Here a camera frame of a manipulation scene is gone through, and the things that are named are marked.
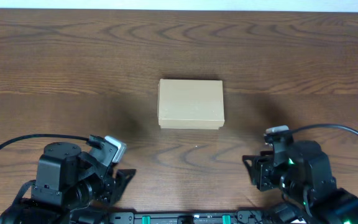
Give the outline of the cardboard box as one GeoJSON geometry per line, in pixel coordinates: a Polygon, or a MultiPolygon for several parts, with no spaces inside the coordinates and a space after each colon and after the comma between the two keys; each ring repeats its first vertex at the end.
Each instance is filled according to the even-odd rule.
{"type": "Polygon", "coordinates": [[[162,129],[219,129],[225,122],[221,80],[161,79],[157,104],[162,129]]]}

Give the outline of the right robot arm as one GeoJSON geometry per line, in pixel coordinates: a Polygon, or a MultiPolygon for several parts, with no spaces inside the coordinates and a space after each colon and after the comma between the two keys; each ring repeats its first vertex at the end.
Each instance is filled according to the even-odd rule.
{"type": "Polygon", "coordinates": [[[264,210],[263,223],[358,223],[358,197],[338,188],[329,157],[315,141],[275,143],[279,151],[243,156],[253,185],[279,189],[287,201],[264,210]]]}

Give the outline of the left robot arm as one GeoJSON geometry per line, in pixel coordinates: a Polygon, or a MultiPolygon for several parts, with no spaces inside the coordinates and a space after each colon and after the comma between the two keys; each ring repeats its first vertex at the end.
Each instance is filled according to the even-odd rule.
{"type": "Polygon", "coordinates": [[[114,170],[126,150],[105,139],[88,140],[89,152],[70,142],[45,146],[34,180],[26,182],[2,223],[109,223],[109,215],[91,208],[92,201],[118,202],[134,169],[114,170]]]}

